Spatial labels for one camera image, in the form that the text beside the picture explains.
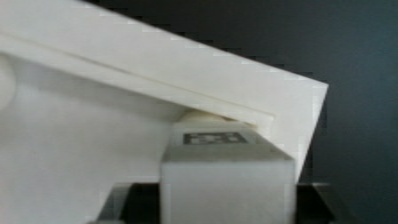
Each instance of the white panel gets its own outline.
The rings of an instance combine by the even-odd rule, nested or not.
[[[155,182],[184,108],[13,63],[0,113],[0,223],[86,224],[116,183]]]
[[[8,59],[0,55],[0,112],[13,98],[15,77]]]
[[[79,1],[3,0],[0,32],[3,40],[15,39],[31,47],[26,50],[0,42],[1,51],[49,64],[47,54],[35,49],[45,48],[52,56],[61,55],[51,61],[70,73],[161,99],[166,95],[171,102],[255,124],[259,133],[296,159],[298,177],[326,91],[323,83]],[[72,71],[61,62],[65,56],[84,62],[84,68],[95,66],[100,77],[90,70]]]

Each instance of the white plastic part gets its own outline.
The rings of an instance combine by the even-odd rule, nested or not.
[[[0,55],[0,112],[8,106],[15,92],[15,76],[8,59]]]
[[[179,119],[179,122],[225,122],[225,118],[203,111],[187,111]]]
[[[159,176],[161,224],[291,224],[294,161],[239,122],[173,127]]]
[[[298,179],[326,84],[81,1],[0,6],[0,51],[251,124],[296,160]]]

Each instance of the white surface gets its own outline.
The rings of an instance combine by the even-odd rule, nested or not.
[[[230,132],[246,143],[180,143]],[[239,123],[175,125],[159,174],[161,224],[292,224],[294,161]]]
[[[0,113],[8,106],[8,102],[13,98],[15,92],[15,77],[13,70],[8,64],[8,59],[0,55]]]
[[[0,223],[86,224],[116,183],[157,181],[184,108],[20,61],[0,113]]]
[[[326,85],[72,0],[3,0],[0,51],[257,125],[305,159]]]

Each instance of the dark wall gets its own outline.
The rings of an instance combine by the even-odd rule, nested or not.
[[[301,181],[333,185],[362,223],[395,223],[398,1],[90,2],[330,84]]]

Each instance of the black surface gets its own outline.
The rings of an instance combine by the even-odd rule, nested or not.
[[[335,203],[335,195],[323,186],[319,190],[326,198],[317,194],[310,185],[296,186],[296,219],[294,224],[354,224],[349,214],[340,211],[342,204]],[[132,184],[124,201],[118,218],[125,224],[159,224],[159,185]]]
[[[131,185],[120,220],[125,224],[159,224],[157,184]]]
[[[301,181],[333,185],[362,223],[394,224],[398,1],[90,2],[330,84]]]

